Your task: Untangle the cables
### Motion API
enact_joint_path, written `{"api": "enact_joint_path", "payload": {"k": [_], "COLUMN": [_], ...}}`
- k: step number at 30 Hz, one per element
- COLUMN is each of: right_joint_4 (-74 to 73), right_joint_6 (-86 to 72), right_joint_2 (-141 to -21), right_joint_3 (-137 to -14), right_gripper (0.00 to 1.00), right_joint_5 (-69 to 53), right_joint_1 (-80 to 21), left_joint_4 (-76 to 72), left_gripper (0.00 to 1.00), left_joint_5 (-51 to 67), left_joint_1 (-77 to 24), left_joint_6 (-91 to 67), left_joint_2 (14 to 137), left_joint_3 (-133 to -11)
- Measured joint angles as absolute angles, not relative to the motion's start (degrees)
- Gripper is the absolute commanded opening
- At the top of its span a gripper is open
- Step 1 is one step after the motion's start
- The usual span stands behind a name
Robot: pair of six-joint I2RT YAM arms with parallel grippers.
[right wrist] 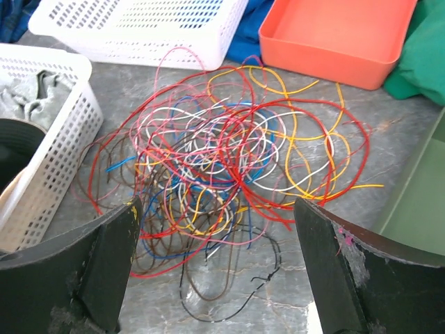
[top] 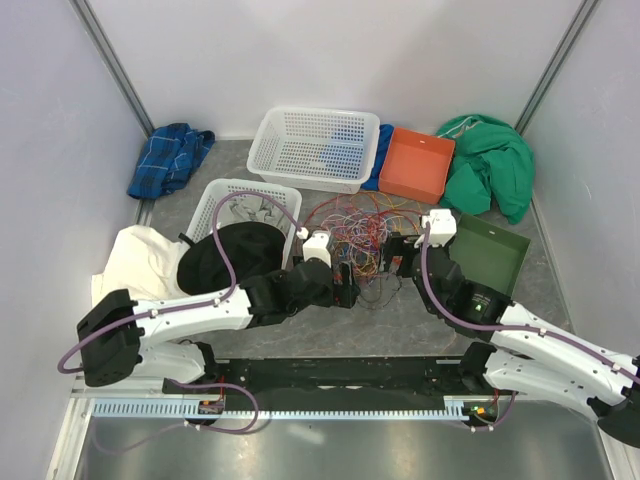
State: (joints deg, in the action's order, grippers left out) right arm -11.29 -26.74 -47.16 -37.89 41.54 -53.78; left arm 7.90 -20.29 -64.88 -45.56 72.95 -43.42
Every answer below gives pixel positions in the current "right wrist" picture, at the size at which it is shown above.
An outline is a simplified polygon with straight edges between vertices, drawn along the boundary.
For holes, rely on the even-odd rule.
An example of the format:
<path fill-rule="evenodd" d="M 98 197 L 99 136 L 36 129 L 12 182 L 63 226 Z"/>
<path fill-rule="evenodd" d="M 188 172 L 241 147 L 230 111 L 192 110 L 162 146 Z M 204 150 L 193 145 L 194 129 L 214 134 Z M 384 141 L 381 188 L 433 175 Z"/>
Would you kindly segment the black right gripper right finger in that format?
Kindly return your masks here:
<path fill-rule="evenodd" d="M 443 333 L 444 256 L 295 201 L 298 240 L 324 333 Z"/>

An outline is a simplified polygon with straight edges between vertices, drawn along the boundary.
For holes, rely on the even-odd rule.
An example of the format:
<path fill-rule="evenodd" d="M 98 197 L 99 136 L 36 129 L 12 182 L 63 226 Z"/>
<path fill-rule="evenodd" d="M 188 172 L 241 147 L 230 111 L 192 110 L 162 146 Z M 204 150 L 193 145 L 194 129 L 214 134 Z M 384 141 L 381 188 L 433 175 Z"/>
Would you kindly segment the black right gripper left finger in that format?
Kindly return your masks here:
<path fill-rule="evenodd" d="M 1 256 L 2 333 L 118 333 L 140 232 L 139 197 Z"/>

